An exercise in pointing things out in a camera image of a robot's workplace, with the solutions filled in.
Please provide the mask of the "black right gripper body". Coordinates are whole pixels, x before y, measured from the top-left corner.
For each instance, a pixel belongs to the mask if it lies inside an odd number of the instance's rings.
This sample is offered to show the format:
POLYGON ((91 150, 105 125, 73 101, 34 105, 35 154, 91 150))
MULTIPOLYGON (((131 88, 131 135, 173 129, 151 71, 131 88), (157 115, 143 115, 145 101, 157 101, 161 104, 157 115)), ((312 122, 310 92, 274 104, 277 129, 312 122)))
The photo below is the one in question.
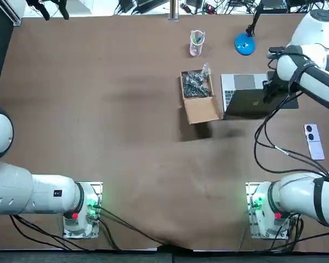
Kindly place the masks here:
POLYGON ((267 93, 269 95, 286 94, 287 82, 281 80, 277 75, 268 75, 267 93))

